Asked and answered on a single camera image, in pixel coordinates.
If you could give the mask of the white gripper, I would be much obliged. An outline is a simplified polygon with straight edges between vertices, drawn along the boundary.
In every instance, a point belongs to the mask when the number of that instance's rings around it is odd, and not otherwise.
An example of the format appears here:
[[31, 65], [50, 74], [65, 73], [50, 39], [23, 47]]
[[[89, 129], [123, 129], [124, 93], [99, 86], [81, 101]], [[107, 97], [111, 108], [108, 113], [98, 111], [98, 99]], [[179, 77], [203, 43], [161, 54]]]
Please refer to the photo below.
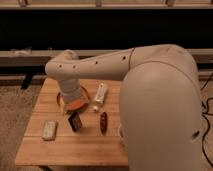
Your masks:
[[64, 102], [63, 112], [79, 110], [88, 103], [88, 98], [78, 79], [62, 80], [59, 82], [60, 95]]

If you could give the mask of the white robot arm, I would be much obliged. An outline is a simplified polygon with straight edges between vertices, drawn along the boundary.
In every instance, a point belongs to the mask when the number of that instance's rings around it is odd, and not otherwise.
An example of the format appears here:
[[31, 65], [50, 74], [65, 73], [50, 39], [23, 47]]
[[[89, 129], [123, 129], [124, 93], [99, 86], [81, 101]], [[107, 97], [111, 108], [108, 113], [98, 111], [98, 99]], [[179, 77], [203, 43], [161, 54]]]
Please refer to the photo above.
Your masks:
[[130, 171], [202, 171], [202, 105], [193, 56], [174, 44], [135, 47], [45, 66], [63, 93], [70, 79], [121, 82], [119, 110]]

